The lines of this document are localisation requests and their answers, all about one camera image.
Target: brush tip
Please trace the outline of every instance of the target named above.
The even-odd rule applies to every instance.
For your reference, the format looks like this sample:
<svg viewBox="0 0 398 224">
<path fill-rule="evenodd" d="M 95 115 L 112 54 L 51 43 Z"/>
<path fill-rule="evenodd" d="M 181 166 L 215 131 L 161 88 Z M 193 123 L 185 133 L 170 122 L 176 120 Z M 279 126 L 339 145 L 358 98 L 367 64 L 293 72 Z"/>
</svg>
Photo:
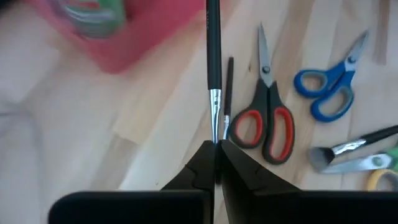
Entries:
<svg viewBox="0 0 398 224">
<path fill-rule="evenodd" d="M 325 169 L 334 158 L 333 151 L 327 147 L 313 147 L 308 150 L 308 160 L 316 171 Z"/>
</svg>

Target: blue-handled scissors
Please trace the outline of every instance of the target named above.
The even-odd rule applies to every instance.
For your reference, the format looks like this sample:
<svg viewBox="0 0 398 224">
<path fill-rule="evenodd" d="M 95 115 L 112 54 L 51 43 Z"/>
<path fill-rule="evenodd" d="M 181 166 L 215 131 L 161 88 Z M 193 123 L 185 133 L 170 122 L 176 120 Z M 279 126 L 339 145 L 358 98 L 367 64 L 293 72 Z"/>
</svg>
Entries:
<svg viewBox="0 0 398 224">
<path fill-rule="evenodd" d="M 347 57 L 329 70 L 301 70 L 294 78 L 294 86 L 298 93 L 306 98 L 318 98 L 311 105 L 312 116 L 322 122 L 331 122 L 341 118 L 354 101 L 354 91 L 351 81 L 354 77 L 357 62 L 368 40 L 369 32 L 364 32 L 355 42 Z M 321 81 L 318 90 L 309 90 L 303 84 L 305 78 L 317 78 Z M 320 111 L 321 104 L 329 101 L 337 93 L 342 92 L 345 101 L 334 114 L 325 115 Z"/>
</svg>

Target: pink box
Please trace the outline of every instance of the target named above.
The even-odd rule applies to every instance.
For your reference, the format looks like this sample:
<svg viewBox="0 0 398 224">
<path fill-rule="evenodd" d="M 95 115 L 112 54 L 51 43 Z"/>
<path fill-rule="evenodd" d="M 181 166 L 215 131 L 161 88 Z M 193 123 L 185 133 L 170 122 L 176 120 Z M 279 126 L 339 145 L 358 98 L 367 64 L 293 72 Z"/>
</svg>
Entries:
<svg viewBox="0 0 398 224">
<path fill-rule="evenodd" d="M 127 69 L 205 8 L 204 0 L 126 0 L 126 27 L 108 39 L 88 39 L 78 35 L 67 18 L 58 16 L 47 0 L 26 1 L 108 73 Z"/>
</svg>

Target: wooden surface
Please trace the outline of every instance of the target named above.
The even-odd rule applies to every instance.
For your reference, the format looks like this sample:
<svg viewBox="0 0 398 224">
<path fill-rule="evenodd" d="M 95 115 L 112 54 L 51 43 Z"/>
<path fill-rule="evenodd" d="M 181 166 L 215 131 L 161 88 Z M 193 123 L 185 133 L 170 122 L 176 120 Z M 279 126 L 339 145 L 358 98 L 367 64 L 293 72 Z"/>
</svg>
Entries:
<svg viewBox="0 0 398 224">
<path fill-rule="evenodd" d="M 231 55 L 236 62 L 233 115 L 254 94 L 256 27 L 262 22 L 280 95 L 295 118 L 294 153 L 286 164 L 267 164 L 258 149 L 245 152 L 302 189 L 364 189 L 369 173 L 317 174 L 306 151 L 398 123 L 398 2 L 230 0 L 222 18 L 223 67 Z M 353 80 L 353 107 L 334 123 L 315 122 L 311 101 L 292 86 L 294 75 L 335 64 L 366 29 L 370 38 Z M 32 223 L 39 214 L 44 222 L 56 199 L 77 190 L 160 189 L 211 139 L 204 12 L 120 76 L 99 71 L 24 4 L 3 13 L 0 30 L 1 99 L 32 114 L 41 139 L 40 147 L 30 143 L 32 136 L 18 128 L 26 123 L 12 123 L 13 131 L 0 138 L 0 195 L 17 199 L 0 202 L 0 223 Z M 250 136 L 252 129 L 248 123 L 243 131 Z M 391 137 L 342 159 L 396 141 Z M 217 223 L 228 222 L 221 194 L 215 214 Z"/>
</svg>

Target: metal ferrule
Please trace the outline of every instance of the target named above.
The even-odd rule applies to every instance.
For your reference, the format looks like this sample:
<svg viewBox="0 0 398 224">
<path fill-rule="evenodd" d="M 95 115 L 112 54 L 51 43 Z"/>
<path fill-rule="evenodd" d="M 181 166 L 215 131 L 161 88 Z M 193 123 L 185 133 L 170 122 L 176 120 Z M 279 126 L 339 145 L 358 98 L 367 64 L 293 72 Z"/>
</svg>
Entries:
<svg viewBox="0 0 398 224">
<path fill-rule="evenodd" d="M 345 153 L 348 151 L 353 151 L 353 150 L 361 147 L 365 143 L 366 143 L 365 139 L 359 139 L 356 141 L 340 144 L 338 146 L 333 147 L 331 150 L 333 151 L 335 156 L 339 156 L 342 153 Z"/>
<path fill-rule="evenodd" d="M 224 140 L 228 139 L 228 128 L 229 128 L 229 115 L 225 115 L 224 116 L 224 134 L 223 134 Z"/>
<path fill-rule="evenodd" d="M 218 125 L 221 110 L 221 90 L 210 90 L 211 130 L 213 131 L 213 142 L 218 142 Z"/>
</svg>

